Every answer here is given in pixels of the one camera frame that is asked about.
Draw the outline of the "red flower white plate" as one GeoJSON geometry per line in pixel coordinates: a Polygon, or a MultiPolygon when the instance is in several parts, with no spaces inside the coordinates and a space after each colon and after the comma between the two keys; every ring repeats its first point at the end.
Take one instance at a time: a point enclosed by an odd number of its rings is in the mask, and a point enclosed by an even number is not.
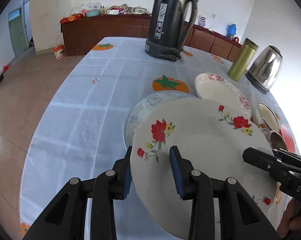
{"type": "Polygon", "coordinates": [[[174,185],[169,160],[172,146],[209,177],[236,178],[271,224],[278,226],[277,183],[242,159],[248,147],[271,153],[264,134],[226,105],[187,98],[142,113],[133,139],[130,166],[137,195],[164,230],[185,239],[191,219],[192,203],[181,200],[174,185]]]}

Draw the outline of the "cream enamel bowl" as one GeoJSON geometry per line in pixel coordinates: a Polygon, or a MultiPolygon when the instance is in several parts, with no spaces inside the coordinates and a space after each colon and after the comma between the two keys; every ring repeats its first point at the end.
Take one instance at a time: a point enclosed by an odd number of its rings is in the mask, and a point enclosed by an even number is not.
{"type": "Polygon", "coordinates": [[[275,114],[264,103],[257,104],[257,108],[252,114],[252,121],[265,135],[270,131],[278,132],[280,130],[275,114]]]}

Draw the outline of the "stainless steel bowl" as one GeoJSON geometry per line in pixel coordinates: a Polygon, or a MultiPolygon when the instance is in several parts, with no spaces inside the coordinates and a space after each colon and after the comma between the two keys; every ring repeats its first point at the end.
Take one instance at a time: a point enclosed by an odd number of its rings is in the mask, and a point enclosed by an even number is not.
{"type": "Polygon", "coordinates": [[[272,149],[288,150],[287,145],[283,137],[276,131],[270,131],[267,136],[268,142],[272,149]]]}

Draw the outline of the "pink flower white plate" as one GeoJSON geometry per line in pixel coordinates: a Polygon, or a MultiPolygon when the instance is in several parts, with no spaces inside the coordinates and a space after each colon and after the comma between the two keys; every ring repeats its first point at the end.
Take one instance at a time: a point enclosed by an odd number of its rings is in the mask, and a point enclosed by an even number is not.
{"type": "Polygon", "coordinates": [[[197,96],[224,104],[251,119],[251,109],[246,97],[229,81],[212,73],[202,73],[195,78],[197,96]]]}

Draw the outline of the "blue pattern white plate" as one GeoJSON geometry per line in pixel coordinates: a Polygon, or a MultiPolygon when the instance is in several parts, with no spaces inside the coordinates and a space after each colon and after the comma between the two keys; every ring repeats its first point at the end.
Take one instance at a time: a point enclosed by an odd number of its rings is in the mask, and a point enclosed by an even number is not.
{"type": "Polygon", "coordinates": [[[197,99],[196,96],[189,93],[174,90],[153,92],[141,98],[130,109],[123,125],[123,142],[125,149],[133,145],[133,138],[136,130],[154,109],[165,103],[177,101],[184,98],[197,99]]]}

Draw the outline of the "persimmon print tablecloth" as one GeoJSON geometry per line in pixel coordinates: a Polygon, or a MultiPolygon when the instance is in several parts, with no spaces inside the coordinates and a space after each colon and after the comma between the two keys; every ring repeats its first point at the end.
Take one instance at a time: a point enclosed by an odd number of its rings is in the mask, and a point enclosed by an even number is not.
{"type": "Polygon", "coordinates": [[[198,74],[227,78],[231,63],[185,48],[176,62],[155,59],[143,38],[106,37],[111,48],[92,50],[59,87],[33,134],[20,192],[21,232],[25,233],[73,177],[87,180],[124,157],[123,126],[130,109],[153,92],[155,79],[183,81],[195,94],[198,74]]]}

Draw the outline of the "stainless electric kettle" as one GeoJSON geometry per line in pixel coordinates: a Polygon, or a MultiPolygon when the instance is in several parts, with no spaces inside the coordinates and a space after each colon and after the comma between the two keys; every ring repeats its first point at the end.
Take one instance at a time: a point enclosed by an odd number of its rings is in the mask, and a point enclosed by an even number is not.
{"type": "Polygon", "coordinates": [[[281,65],[281,52],[270,45],[255,59],[246,77],[257,90],[267,94],[278,77],[281,65]]]}

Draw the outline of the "green thermos bottle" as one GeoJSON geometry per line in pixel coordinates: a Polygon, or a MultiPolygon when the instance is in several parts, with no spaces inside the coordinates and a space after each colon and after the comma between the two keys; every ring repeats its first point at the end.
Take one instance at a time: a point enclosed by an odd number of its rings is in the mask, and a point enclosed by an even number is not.
{"type": "Polygon", "coordinates": [[[254,57],[258,48],[259,46],[249,38],[246,38],[244,40],[244,44],[241,47],[238,56],[236,57],[236,59],[234,60],[232,66],[228,71],[228,76],[231,79],[237,82],[240,80],[241,76],[243,75],[248,64],[254,57]]]}

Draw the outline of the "large black thermos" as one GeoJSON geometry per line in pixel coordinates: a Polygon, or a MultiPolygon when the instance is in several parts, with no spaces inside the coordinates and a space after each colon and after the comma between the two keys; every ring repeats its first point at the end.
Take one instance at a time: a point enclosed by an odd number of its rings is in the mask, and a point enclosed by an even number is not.
{"type": "Polygon", "coordinates": [[[198,0],[154,0],[149,33],[145,43],[148,55],[177,61],[197,18],[198,0]]]}

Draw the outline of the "blue thermos flask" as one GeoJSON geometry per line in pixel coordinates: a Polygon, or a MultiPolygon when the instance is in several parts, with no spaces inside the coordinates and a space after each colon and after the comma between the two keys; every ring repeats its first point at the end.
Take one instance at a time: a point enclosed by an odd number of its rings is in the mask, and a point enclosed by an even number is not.
{"type": "Polygon", "coordinates": [[[228,38],[229,40],[233,40],[234,36],[236,35],[236,24],[231,24],[227,26],[227,34],[226,34],[226,38],[228,38]]]}

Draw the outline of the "small decorated jar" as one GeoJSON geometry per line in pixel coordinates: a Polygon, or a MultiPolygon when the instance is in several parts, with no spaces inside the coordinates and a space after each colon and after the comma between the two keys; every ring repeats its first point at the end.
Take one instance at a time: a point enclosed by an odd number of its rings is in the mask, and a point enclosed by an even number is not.
{"type": "Polygon", "coordinates": [[[205,27],[206,26],[206,17],[199,15],[198,16],[198,25],[200,27],[205,27]]]}

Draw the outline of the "white plastic bucket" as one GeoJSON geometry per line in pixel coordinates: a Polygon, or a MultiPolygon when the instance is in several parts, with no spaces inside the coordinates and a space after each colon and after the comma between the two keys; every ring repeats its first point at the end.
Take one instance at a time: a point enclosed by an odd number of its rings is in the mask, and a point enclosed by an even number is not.
{"type": "Polygon", "coordinates": [[[61,59],[62,57],[64,57],[64,46],[61,44],[61,45],[53,48],[53,53],[57,60],[61,59]]]}

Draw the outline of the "brown wooden sideboard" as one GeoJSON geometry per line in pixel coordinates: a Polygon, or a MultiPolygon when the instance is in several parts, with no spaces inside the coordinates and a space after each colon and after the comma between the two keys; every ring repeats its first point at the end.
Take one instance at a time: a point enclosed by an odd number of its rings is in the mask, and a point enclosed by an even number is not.
{"type": "MultiPolygon", "coordinates": [[[[105,37],[147,38],[151,17],[148,15],[101,15],[83,17],[73,15],[63,18],[61,32],[67,56],[85,55],[105,37]]],[[[242,47],[225,36],[194,25],[185,46],[219,56],[233,62],[242,47]]]]}

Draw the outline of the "green door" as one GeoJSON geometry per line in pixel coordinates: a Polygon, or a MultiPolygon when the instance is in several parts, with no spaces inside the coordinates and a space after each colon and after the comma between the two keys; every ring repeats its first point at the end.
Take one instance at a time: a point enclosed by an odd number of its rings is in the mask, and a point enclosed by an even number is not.
{"type": "Polygon", "coordinates": [[[29,48],[22,8],[18,8],[8,14],[8,24],[14,55],[15,57],[20,57],[29,48]]]}

